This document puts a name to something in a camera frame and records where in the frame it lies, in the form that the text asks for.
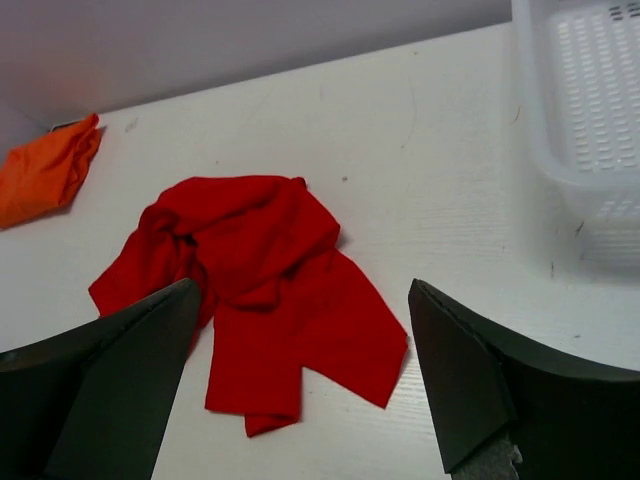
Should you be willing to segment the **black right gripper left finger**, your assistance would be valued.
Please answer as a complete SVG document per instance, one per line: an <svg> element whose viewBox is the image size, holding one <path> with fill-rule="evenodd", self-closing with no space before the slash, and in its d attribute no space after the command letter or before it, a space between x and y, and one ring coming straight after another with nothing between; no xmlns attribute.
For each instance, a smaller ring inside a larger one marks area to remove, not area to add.
<svg viewBox="0 0 640 480"><path fill-rule="evenodd" d="M199 306L182 279L2 353L2 478L151 478Z"/></svg>

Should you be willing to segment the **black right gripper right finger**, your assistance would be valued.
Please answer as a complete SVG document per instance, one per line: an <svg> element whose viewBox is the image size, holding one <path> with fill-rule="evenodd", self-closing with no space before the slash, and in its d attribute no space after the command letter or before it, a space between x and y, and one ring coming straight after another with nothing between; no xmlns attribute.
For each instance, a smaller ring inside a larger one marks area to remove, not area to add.
<svg viewBox="0 0 640 480"><path fill-rule="evenodd" d="M422 280L411 325L454 479L635 479L639 374L556 350Z"/></svg>

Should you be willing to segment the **red t-shirt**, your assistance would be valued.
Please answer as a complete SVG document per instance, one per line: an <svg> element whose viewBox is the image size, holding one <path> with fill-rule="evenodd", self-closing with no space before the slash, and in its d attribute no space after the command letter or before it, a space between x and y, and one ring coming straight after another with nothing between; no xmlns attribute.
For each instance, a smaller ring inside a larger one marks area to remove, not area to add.
<svg viewBox="0 0 640 480"><path fill-rule="evenodd" d="M192 177L143 211L89 295L109 315L195 281L214 331L205 406L242 416L248 436L300 420L308 369L385 407L407 334L339 236L300 177Z"/></svg>

